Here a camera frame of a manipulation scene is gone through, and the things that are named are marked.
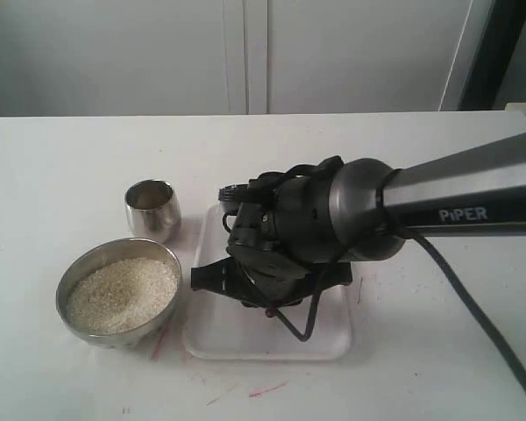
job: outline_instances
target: cabinet door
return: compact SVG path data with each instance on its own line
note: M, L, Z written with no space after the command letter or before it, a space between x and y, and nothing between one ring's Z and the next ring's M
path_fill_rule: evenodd
M0 116L230 112L241 0L0 0Z
M248 61L267 54L267 77L248 67L250 103L271 113L456 109L491 3L268 0L267 49L250 49L246 22ZM252 95L258 81L265 100Z

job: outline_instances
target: metal cup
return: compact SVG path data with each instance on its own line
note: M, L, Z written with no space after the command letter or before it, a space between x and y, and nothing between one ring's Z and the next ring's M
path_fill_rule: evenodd
M124 195L126 218L136 237L163 243L181 227L175 191L162 180L137 182Z

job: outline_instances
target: uncooked rice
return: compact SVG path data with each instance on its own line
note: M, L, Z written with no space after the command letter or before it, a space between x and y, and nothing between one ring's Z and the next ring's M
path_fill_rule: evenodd
M160 261L118 261L78 282L68 298L68 322L95 335L134 329L166 308L178 282L177 269Z

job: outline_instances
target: table surface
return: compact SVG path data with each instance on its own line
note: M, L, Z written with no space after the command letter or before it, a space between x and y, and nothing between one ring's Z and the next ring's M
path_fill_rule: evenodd
M172 248L188 282L221 186L333 154L407 167L519 132L526 117L508 111L0 118L0 419L526 419L501 356L410 242L356 265L354 341L334 362L192 358L187 299L157 353L159 338L105 350L72 336L54 306L75 258L128 235L123 196L138 180L175 187L184 224ZM526 238L434 243L526 365Z

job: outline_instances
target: white tray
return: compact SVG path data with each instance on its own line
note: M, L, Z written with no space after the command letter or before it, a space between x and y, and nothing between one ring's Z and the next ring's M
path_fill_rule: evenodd
M212 206L203 221L194 267L228 257L228 233L222 227L223 211ZM352 329L344 287L324 291L317 311L314 333L300 342L276 318L262 309L244 307L240 302L207 291L191 294L183 343L198 358L207 360L334 360L351 346ZM309 299L282 309L302 330Z

